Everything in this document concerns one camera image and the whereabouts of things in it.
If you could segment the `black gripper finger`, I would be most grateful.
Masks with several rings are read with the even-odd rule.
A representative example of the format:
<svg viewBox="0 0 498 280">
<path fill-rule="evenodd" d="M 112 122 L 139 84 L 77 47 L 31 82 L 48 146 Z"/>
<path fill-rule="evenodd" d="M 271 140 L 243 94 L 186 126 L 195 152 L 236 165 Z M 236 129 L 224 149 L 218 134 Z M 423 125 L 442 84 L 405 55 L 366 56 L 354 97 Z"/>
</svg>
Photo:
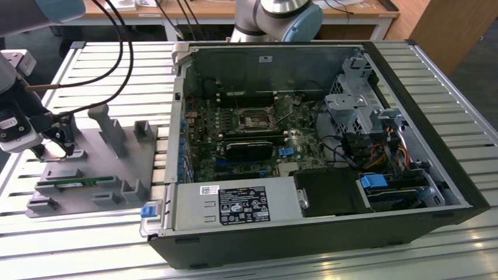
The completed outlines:
<svg viewBox="0 0 498 280">
<path fill-rule="evenodd" d="M 72 114 L 64 117 L 59 115 L 51 115 L 49 117 L 49 125 L 41 132 L 41 135 L 59 145 L 65 153 L 65 157 L 72 156 L 76 148 L 76 136 L 80 134 L 75 117 Z"/>
<path fill-rule="evenodd" d="M 47 151 L 48 150 L 47 150 L 45 145 L 43 143 L 36 144 L 33 147 L 29 148 L 29 150 L 35 154 L 39 161 L 45 161 L 45 159 L 47 159 L 45 156 L 47 156 Z"/>
</svg>

